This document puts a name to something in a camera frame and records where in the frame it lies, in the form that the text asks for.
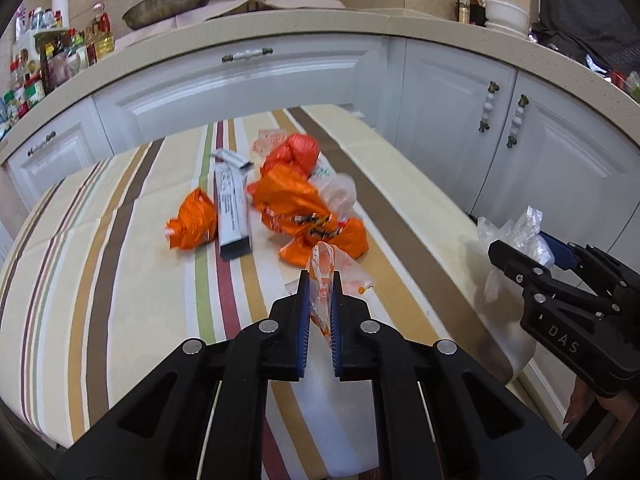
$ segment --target paper towel roll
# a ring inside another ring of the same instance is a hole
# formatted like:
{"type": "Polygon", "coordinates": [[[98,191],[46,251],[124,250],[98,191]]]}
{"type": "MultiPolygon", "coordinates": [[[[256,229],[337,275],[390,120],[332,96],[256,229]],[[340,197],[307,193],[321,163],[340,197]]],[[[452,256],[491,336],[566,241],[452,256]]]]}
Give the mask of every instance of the paper towel roll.
{"type": "Polygon", "coordinates": [[[62,26],[69,26],[69,0],[52,0],[51,10],[54,14],[59,10],[62,13],[62,26]]]}

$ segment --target striped tablecloth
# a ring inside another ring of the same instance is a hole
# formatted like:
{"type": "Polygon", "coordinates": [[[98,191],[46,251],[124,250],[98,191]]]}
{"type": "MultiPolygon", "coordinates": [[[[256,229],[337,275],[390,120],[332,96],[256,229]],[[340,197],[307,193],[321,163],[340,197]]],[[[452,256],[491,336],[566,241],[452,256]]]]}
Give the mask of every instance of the striped tablecloth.
{"type": "MultiPolygon", "coordinates": [[[[490,268],[475,226],[391,145],[331,105],[221,121],[155,140],[53,186],[33,209],[0,276],[0,397],[27,424],[71,446],[183,340],[233,338],[265,318],[299,269],[252,211],[254,252],[168,249],[164,224],[196,186],[213,197],[210,153],[250,152],[258,130],[306,132],[358,191],[376,280],[372,316],[406,338],[451,337],[508,381],[532,355],[516,301],[481,303],[490,268]]],[[[340,384],[318,330],[306,377],[271,382],[263,476],[322,479],[378,463],[370,386],[340,384]]]]}

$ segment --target crumpled orange bag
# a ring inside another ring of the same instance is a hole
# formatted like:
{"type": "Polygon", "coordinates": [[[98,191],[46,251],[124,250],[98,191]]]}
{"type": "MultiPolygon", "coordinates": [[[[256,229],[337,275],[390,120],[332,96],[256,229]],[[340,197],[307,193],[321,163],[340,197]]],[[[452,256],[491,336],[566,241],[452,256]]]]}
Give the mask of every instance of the crumpled orange bag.
{"type": "Polygon", "coordinates": [[[218,214],[207,194],[199,187],[191,191],[178,209],[178,218],[166,223],[169,248],[194,249],[216,236],[218,214]]]}
{"type": "Polygon", "coordinates": [[[369,250],[362,220],[341,218],[329,211],[318,190],[290,166],[279,164],[256,183],[254,205],[269,229],[294,238],[280,250],[290,264],[305,267],[320,240],[351,258],[369,250]]]}

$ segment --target white cabinet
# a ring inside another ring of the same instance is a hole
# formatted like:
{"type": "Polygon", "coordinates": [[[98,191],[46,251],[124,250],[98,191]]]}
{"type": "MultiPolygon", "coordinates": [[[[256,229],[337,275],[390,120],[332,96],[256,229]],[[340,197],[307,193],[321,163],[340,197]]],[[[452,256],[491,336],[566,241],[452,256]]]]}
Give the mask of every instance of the white cabinet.
{"type": "Polygon", "coordinates": [[[636,209],[609,254],[640,273],[640,207],[636,209]]]}
{"type": "Polygon", "coordinates": [[[87,97],[33,134],[7,164],[30,209],[50,186],[111,155],[94,99],[87,97]]]}
{"type": "Polygon", "coordinates": [[[116,153],[201,124],[305,104],[353,105],[375,126],[389,43],[323,34],[216,46],[133,74],[98,92],[96,103],[116,153]],[[234,60],[223,62],[229,55],[234,60]]]}
{"type": "Polygon", "coordinates": [[[407,41],[396,148],[467,213],[494,158],[515,79],[516,69],[503,63],[407,41]]]}
{"type": "Polygon", "coordinates": [[[638,147],[565,92],[520,72],[473,215],[503,225],[531,205],[549,234],[608,251],[639,202],[638,147]],[[509,135],[517,140],[510,148],[509,135]]]}

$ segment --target drawer handle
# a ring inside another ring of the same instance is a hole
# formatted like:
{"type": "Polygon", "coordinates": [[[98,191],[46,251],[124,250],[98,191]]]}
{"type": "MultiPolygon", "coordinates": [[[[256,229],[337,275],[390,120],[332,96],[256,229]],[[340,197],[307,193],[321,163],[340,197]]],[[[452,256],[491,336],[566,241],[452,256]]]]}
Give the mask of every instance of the drawer handle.
{"type": "Polygon", "coordinates": [[[273,49],[269,47],[259,48],[257,50],[245,50],[244,52],[236,52],[235,54],[227,54],[222,56],[222,62],[228,63],[237,59],[251,59],[252,57],[266,56],[267,54],[273,54],[273,49]]]}
{"type": "Polygon", "coordinates": [[[511,149],[518,143],[518,131],[522,126],[522,120],[524,119],[524,108],[529,104],[529,98],[522,94],[518,101],[518,107],[511,120],[511,129],[509,130],[509,137],[507,137],[507,148],[511,149]]]}
{"type": "Polygon", "coordinates": [[[44,148],[49,142],[56,138],[55,130],[51,132],[42,142],[36,144],[33,148],[30,148],[27,152],[27,156],[33,155],[35,152],[39,152],[42,148],[44,148]]]}
{"type": "Polygon", "coordinates": [[[489,88],[486,90],[486,97],[484,98],[484,104],[482,105],[482,118],[480,119],[480,127],[478,131],[484,134],[489,129],[489,115],[494,109],[494,97],[495,93],[500,91],[500,86],[497,82],[491,81],[489,88]]]}

